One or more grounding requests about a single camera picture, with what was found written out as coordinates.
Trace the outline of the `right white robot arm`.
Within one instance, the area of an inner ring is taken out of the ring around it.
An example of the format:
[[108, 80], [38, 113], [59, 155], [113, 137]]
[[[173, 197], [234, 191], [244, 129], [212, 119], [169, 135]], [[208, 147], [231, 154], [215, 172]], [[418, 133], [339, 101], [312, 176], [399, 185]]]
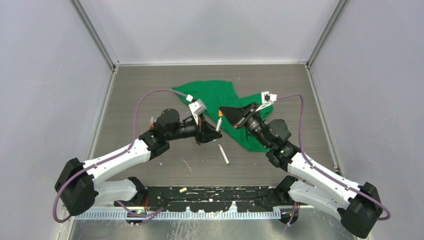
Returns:
[[351, 234], [365, 239], [383, 213], [378, 189], [344, 178], [309, 158], [289, 140], [291, 132], [283, 119], [266, 122], [259, 105], [221, 106], [220, 113], [235, 129], [245, 129], [266, 149], [268, 161], [287, 172], [277, 186], [283, 205], [300, 202], [320, 209], [340, 221]]

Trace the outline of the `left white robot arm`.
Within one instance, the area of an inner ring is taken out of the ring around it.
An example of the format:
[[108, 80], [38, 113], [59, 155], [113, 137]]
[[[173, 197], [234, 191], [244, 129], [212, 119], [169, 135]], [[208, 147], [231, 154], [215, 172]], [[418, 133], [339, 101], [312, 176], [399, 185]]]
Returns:
[[170, 149], [170, 141], [194, 138], [201, 145], [221, 137], [221, 132], [208, 123], [202, 114], [197, 119], [189, 116], [181, 120], [177, 110], [168, 108], [149, 130], [128, 146], [95, 159], [70, 159], [54, 188], [72, 217], [92, 206], [111, 202], [142, 206], [148, 193], [137, 177], [121, 181], [109, 181], [109, 178], [162, 155]]

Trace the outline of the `white marker green tip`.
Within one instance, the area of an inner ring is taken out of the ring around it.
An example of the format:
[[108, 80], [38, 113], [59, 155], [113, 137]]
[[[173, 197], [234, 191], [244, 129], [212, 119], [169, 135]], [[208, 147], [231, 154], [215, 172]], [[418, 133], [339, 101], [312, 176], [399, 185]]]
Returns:
[[225, 153], [225, 151], [224, 151], [223, 147], [222, 147], [220, 144], [218, 144], [218, 148], [219, 148], [219, 150], [220, 150], [220, 152], [221, 152], [221, 154], [222, 154], [222, 157], [223, 157], [223, 159], [224, 159], [225, 163], [226, 163], [227, 165], [230, 165], [230, 161], [229, 161], [229, 159], [228, 159], [228, 157], [227, 157], [227, 155], [226, 155], [226, 153]]

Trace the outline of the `red orange pen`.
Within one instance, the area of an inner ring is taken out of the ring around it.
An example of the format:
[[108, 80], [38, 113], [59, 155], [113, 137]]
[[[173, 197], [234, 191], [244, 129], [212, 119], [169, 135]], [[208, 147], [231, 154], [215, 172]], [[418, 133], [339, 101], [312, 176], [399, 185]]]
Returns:
[[149, 128], [152, 129], [154, 127], [155, 118], [152, 116], [149, 122]]

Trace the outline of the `white marker blue tip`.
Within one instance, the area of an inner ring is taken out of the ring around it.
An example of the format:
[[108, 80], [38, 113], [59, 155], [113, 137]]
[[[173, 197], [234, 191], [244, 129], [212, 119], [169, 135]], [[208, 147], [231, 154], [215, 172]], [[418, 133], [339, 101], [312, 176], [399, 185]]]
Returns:
[[219, 131], [220, 131], [220, 129], [221, 129], [221, 124], [222, 124], [222, 118], [220, 117], [220, 118], [218, 119], [218, 121], [217, 121], [217, 123], [216, 123], [216, 127], [215, 127], [215, 130], [216, 130], [217, 132], [219, 132]]

